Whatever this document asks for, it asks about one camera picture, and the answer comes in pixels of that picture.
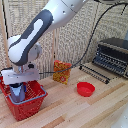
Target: wire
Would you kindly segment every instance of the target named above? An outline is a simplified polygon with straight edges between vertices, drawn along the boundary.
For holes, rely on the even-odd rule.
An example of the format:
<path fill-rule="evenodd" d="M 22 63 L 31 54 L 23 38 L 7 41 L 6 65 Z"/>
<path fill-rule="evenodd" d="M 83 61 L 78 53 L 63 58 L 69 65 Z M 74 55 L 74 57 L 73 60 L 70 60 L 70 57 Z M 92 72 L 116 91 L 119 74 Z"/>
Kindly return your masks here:
<path fill-rule="evenodd" d="M 119 5 L 125 5 L 125 6 L 127 6 L 128 3 L 117 3 L 117 4 L 114 4 L 114 5 L 110 6 L 110 7 L 99 17 L 99 19 L 98 19 L 98 21 L 96 22 L 96 25 L 95 25 L 95 27 L 94 27 L 94 29 L 93 29 L 92 35 L 91 35 L 91 37 L 90 37 L 90 39 L 89 39 L 89 43 L 88 43 L 88 45 L 87 45 L 86 51 L 85 51 L 85 53 L 83 54 L 83 56 L 81 57 L 80 60 L 78 60 L 78 61 L 77 61 L 75 64 L 73 64 L 70 68 L 67 68 L 67 69 L 65 69 L 65 70 L 56 71 L 56 72 L 43 72 L 43 73 L 39 73 L 39 74 L 64 72 L 64 71 L 69 70 L 69 69 L 71 69 L 71 68 L 73 68 L 73 67 L 76 67 L 76 65 L 77 65 L 78 63 L 80 63 L 81 60 L 82 60 L 82 59 L 84 58 L 84 56 L 86 55 L 86 53 L 87 53 L 87 51 L 88 51 L 88 48 L 89 48 L 89 46 L 90 46 L 92 37 L 93 37 L 93 35 L 94 35 L 94 32 L 95 32 L 95 30 L 96 30 L 96 28 L 97 28 L 97 26 L 98 26 L 98 23 L 100 22 L 101 18 L 102 18 L 110 9 L 112 9 L 113 7 L 119 6 Z"/>

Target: red plastic basket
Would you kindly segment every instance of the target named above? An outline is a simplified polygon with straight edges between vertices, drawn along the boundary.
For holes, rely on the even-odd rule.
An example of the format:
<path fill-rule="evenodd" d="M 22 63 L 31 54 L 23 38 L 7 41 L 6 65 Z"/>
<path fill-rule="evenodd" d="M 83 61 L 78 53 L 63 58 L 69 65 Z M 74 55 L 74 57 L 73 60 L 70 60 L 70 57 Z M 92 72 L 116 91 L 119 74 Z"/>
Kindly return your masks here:
<path fill-rule="evenodd" d="M 27 92 L 25 92 L 25 100 L 15 103 L 11 98 L 10 87 L 4 84 L 3 77 L 0 77 L 0 88 L 16 120 L 23 120 L 36 114 L 40 109 L 44 97 L 48 95 L 37 81 L 31 81 L 26 84 Z"/>

